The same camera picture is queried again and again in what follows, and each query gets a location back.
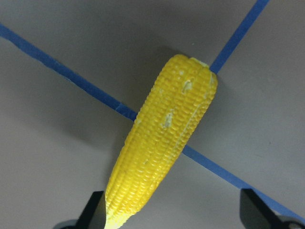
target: plastic corn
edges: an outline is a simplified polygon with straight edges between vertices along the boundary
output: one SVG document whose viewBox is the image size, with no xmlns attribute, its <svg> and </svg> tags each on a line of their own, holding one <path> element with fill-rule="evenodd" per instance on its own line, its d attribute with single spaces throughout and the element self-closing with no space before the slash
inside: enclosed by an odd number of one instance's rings
<svg viewBox="0 0 305 229">
<path fill-rule="evenodd" d="M 216 75 L 184 55 L 157 77 L 113 168 L 106 188 L 105 229 L 141 210 L 169 172 L 214 98 Z"/>
</svg>

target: black object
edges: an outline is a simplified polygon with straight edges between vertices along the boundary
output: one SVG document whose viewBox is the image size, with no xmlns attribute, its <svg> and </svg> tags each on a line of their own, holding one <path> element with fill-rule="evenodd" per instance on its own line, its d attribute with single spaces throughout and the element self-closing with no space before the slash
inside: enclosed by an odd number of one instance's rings
<svg viewBox="0 0 305 229">
<path fill-rule="evenodd" d="M 61 229 L 102 229 L 106 223 L 105 195 L 103 191 L 93 192 L 75 226 Z"/>
<path fill-rule="evenodd" d="M 241 190 L 239 213 L 246 229 L 305 229 L 296 219 L 281 220 L 252 189 Z"/>
</svg>

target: blue tape strip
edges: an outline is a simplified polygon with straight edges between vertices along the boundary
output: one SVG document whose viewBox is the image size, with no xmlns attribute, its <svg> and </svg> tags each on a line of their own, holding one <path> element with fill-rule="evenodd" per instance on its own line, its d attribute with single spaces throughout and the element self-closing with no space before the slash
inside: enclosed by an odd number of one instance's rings
<svg viewBox="0 0 305 229">
<path fill-rule="evenodd" d="M 258 0 L 257 3 L 253 6 L 250 10 L 246 18 L 243 20 L 242 24 L 238 27 L 234 35 L 225 45 L 221 53 L 218 55 L 216 60 L 211 65 L 210 69 L 218 73 L 225 61 L 231 55 L 233 50 L 236 48 L 240 40 L 243 38 L 245 33 L 249 30 L 250 26 L 253 24 L 255 19 L 258 17 L 260 12 L 268 3 L 268 0 Z M 131 120 L 135 120 L 137 113 L 132 109 L 128 108 L 124 104 L 120 103 L 118 100 L 114 99 L 112 96 L 108 95 L 98 87 L 94 86 L 92 83 L 88 82 L 78 74 L 74 73 L 72 70 L 64 66 L 63 64 L 59 63 L 40 49 L 36 48 L 34 45 L 30 44 L 13 31 L 9 30 L 5 26 L 0 24 L 0 36 L 9 40 L 14 45 L 16 45 L 20 50 L 24 53 L 28 54 L 32 58 L 40 61 L 45 66 L 53 69 L 54 71 L 58 72 L 62 76 L 64 76 L 67 80 L 71 81 L 72 83 L 76 84 L 78 87 L 86 91 L 88 94 L 92 95 L 94 98 L 98 99 L 102 103 L 106 104 L 113 110 L 117 111 L 118 113 L 122 114 L 126 118 Z M 204 166 L 205 168 L 209 169 L 211 172 L 215 173 L 222 179 L 228 181 L 230 184 L 236 186 L 237 188 L 252 188 L 255 192 L 264 200 L 264 202 L 273 210 L 283 214 L 285 216 L 291 216 L 294 218 L 299 219 L 305 224 L 305 219 L 300 217 L 299 215 L 295 214 L 291 210 L 287 209 L 283 205 L 277 203 L 275 200 L 271 199 L 261 191 L 257 190 L 256 188 L 252 187 L 251 185 L 247 184 L 246 182 L 242 181 L 238 177 L 231 174 L 229 171 L 225 170 L 224 168 L 220 167 L 213 161 L 209 160 L 202 154 L 196 152 L 189 146 L 186 146 L 183 150 L 183 153 L 191 158 L 192 160 L 196 161 L 200 165 Z"/>
<path fill-rule="evenodd" d="M 9 30 L 2 24 L 0 24 L 0 36 L 9 40 L 14 45 L 16 45 L 20 50 L 24 53 L 28 54 L 32 58 L 40 61 L 48 68 L 58 72 L 62 76 L 64 76 L 67 80 L 71 81 L 72 83 L 76 84 L 78 87 L 83 89 L 88 94 L 92 95 L 94 98 L 98 99 L 102 103 L 106 104 L 113 110 L 117 111 L 118 113 L 124 115 L 126 118 L 131 120 L 135 120 L 137 113 L 124 104 L 120 103 L 118 100 L 113 98 L 112 96 L 108 95 L 103 90 L 99 89 L 92 83 L 88 82 L 80 75 L 76 74 L 65 65 L 59 63 L 54 58 L 50 57 L 48 54 L 44 53 L 42 50 L 36 48 L 31 43 L 27 42 L 13 31 Z"/>
<path fill-rule="evenodd" d="M 254 188 L 253 186 L 249 185 L 248 183 L 244 182 L 240 178 L 236 177 L 229 171 L 220 167 L 215 162 L 211 161 L 210 159 L 206 158 L 202 154 L 198 153 L 191 147 L 185 146 L 185 148 L 183 149 L 183 154 L 188 156 L 189 158 L 191 158 L 198 164 L 207 168 L 208 170 L 215 173 L 217 176 L 221 177 L 222 179 L 226 180 L 227 182 L 229 182 L 230 184 L 234 185 L 237 188 L 252 188 L 271 209 L 277 211 L 281 215 L 296 218 L 305 224 L 305 218 L 302 218 L 301 216 L 295 214 L 293 211 L 289 210 L 285 206 L 276 202 L 274 199 L 268 197 L 267 195 L 265 195 L 258 189 Z"/>
<path fill-rule="evenodd" d="M 224 46 L 224 48 L 221 50 L 219 55 L 212 63 L 210 67 L 212 72 L 217 74 L 220 71 L 224 63 L 228 60 L 230 55 L 233 53 L 239 42 L 248 32 L 248 30 L 255 22 L 257 17 L 260 15 L 260 13 L 263 11 L 268 2 L 269 0 L 258 0 L 255 3 L 255 5 L 251 8 L 242 23 L 238 26 L 232 37 L 229 39 L 227 44 Z"/>
</svg>

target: blue line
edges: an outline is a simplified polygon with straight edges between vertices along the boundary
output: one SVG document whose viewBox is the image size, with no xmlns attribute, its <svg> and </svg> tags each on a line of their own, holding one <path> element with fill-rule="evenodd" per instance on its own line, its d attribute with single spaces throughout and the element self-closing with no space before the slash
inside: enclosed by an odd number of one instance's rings
<svg viewBox="0 0 305 229">
<path fill-rule="evenodd" d="M 0 36 L 9 40 L 14 45 L 16 45 L 19 49 L 21 49 L 24 53 L 28 54 L 32 58 L 38 60 L 39 62 L 43 63 L 48 68 L 58 72 L 62 76 L 64 76 L 67 80 L 71 81 L 72 83 L 76 84 L 78 87 L 83 89 L 88 94 L 92 95 L 94 98 L 98 99 L 105 105 L 109 106 L 116 112 L 122 114 L 126 118 L 131 119 L 132 121 L 135 120 L 137 113 L 124 104 L 120 103 L 118 100 L 113 98 L 112 96 L 108 95 L 106 92 L 98 88 L 97 86 L 93 85 L 92 83 L 88 82 L 80 75 L 76 74 L 72 70 L 70 70 L 65 65 L 59 63 L 57 60 L 49 56 L 48 54 L 44 53 L 42 50 L 36 48 L 34 45 L 26 41 L 25 39 L 21 38 L 13 31 L 9 30 L 2 24 L 0 24 Z"/>
<path fill-rule="evenodd" d="M 233 53 L 239 42 L 248 32 L 250 27 L 253 25 L 257 17 L 263 11 L 269 0 L 258 0 L 255 5 L 251 8 L 249 13 L 246 15 L 242 23 L 238 26 L 232 37 L 229 39 L 224 48 L 220 51 L 210 69 L 214 73 L 218 73 L 224 63 L 228 60 L 230 55 Z"/>
<path fill-rule="evenodd" d="M 276 202 L 274 199 L 268 197 L 258 189 L 254 188 L 253 186 L 249 185 L 248 183 L 244 182 L 240 178 L 236 177 L 229 171 L 225 170 L 224 168 L 217 165 L 215 162 L 211 161 L 210 159 L 206 158 L 202 154 L 198 153 L 194 149 L 189 146 L 185 146 L 183 149 L 183 154 L 197 162 L 198 164 L 202 165 L 203 167 L 207 168 L 211 172 L 215 173 L 217 176 L 221 177 L 222 179 L 226 180 L 230 184 L 234 185 L 235 187 L 242 189 L 242 188 L 252 188 L 259 197 L 273 210 L 277 211 L 283 216 L 290 216 L 302 221 L 305 224 L 305 218 L 297 215 L 293 211 L 289 210 L 285 206 L 281 205 L 280 203 Z"/>
<path fill-rule="evenodd" d="M 258 0 L 257 3 L 253 6 L 250 12 L 247 14 L 246 18 L 243 20 L 242 24 L 238 27 L 234 35 L 225 45 L 221 53 L 218 55 L 216 60 L 211 66 L 211 70 L 215 73 L 218 73 L 225 61 L 228 59 L 230 54 L 236 48 L 240 40 L 243 38 L 245 33 L 249 30 L 250 26 L 253 24 L 257 16 L 263 10 L 263 8 L 268 3 L 267 0 Z M 98 99 L 102 103 L 106 104 L 113 110 L 117 111 L 118 113 L 122 114 L 123 116 L 135 120 L 137 113 L 132 109 L 128 108 L 124 104 L 120 103 L 118 100 L 114 99 L 112 96 L 108 95 L 98 87 L 94 86 L 92 83 L 88 82 L 78 74 L 74 73 L 72 70 L 64 66 L 63 64 L 59 63 L 48 54 L 44 53 L 40 49 L 36 48 L 34 45 L 30 44 L 13 31 L 9 30 L 5 26 L 0 24 L 0 36 L 9 40 L 14 45 L 16 45 L 19 49 L 21 49 L 24 53 L 28 54 L 32 58 L 38 60 L 39 62 L 43 63 L 45 66 L 53 69 L 54 71 L 58 72 L 62 76 L 64 76 L 67 80 L 71 81 L 72 83 L 76 84 L 78 87 L 86 91 L 88 94 L 92 95 L 94 98 Z M 225 170 L 224 168 L 220 167 L 213 161 L 209 160 L 205 156 L 201 155 L 200 153 L 196 152 L 189 146 L 185 146 L 183 153 L 191 158 L 192 160 L 196 161 L 200 165 L 204 166 L 205 168 L 209 169 L 211 172 L 215 173 L 219 177 L 223 178 L 230 184 L 236 186 L 237 188 L 252 188 L 256 191 L 256 193 L 264 200 L 264 202 L 273 210 L 276 210 L 280 214 L 285 216 L 291 216 L 301 220 L 305 224 L 305 219 L 300 217 L 299 215 L 295 214 L 291 210 L 287 209 L 283 205 L 277 203 L 275 200 L 271 199 L 261 191 L 257 190 L 256 188 L 252 187 L 251 185 L 247 184 L 246 182 L 242 181 L 235 175 L 231 174 L 229 171 Z"/>
</svg>

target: toy corn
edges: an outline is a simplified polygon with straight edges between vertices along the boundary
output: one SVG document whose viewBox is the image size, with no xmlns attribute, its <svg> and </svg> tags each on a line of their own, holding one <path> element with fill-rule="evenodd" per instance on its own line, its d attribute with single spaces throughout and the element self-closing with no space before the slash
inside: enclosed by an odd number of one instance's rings
<svg viewBox="0 0 305 229">
<path fill-rule="evenodd" d="M 172 57 L 134 121 L 106 188 L 105 229 L 119 228 L 148 202 L 214 98 L 216 75 L 184 55 Z"/>
</svg>

